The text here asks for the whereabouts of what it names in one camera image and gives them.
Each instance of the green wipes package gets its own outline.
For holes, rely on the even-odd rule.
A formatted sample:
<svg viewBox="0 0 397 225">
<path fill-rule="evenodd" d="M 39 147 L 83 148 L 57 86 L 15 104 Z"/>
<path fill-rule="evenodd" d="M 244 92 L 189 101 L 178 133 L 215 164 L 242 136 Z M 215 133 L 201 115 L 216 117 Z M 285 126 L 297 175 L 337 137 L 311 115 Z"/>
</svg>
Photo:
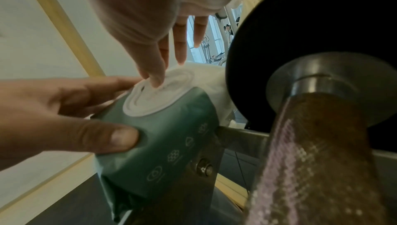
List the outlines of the green wipes package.
<svg viewBox="0 0 397 225">
<path fill-rule="evenodd" d="M 133 126 L 140 133 L 130 151 L 96 155 L 113 220 L 166 191 L 232 110 L 224 67 L 186 63 L 167 71 L 159 88 L 142 81 L 95 116 Z"/>
</svg>

